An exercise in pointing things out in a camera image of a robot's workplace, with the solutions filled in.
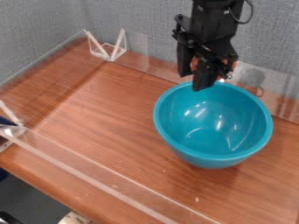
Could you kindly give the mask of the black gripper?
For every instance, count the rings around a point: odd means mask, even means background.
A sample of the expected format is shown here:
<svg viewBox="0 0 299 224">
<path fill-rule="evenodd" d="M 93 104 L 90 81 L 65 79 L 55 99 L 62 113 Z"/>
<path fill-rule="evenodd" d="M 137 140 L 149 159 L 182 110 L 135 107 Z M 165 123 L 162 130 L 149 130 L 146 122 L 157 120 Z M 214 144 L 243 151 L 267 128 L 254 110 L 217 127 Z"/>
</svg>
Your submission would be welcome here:
<svg viewBox="0 0 299 224">
<path fill-rule="evenodd" d="M 193 0 L 191 16 L 175 16 L 177 28 L 173 37 L 178 41 L 178 72 L 182 77 L 193 74 L 193 90 L 210 88 L 217 77 L 205 67 L 193 73 L 191 63 L 201 58 L 209 67 L 222 59 L 238 61 L 239 56 L 231 39 L 238 30 L 239 0 Z"/>
</svg>

